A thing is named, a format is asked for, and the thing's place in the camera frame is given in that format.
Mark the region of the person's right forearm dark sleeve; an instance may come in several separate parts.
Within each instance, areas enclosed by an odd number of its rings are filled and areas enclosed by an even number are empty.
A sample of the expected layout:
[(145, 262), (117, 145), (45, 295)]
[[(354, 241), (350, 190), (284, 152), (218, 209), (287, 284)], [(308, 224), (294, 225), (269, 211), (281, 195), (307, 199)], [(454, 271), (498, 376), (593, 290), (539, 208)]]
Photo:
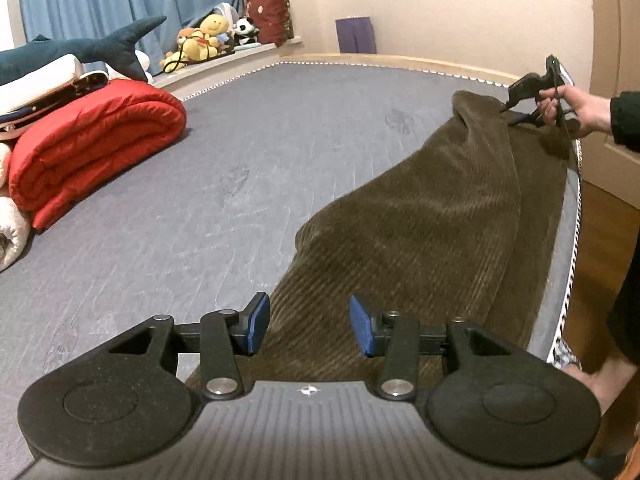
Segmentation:
[(639, 91), (624, 91), (611, 100), (611, 129), (616, 144), (640, 153)]

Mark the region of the person's right hand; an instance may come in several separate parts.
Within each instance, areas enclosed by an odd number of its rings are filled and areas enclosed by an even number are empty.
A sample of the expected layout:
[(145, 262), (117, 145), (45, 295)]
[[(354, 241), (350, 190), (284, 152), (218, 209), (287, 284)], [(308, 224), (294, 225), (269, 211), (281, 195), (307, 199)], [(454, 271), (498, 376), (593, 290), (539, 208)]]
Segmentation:
[(573, 111), (579, 124), (573, 133), (574, 139), (585, 138), (593, 132), (612, 133), (611, 100), (576, 86), (559, 86), (539, 92), (538, 110), (545, 124), (556, 123), (562, 101)]

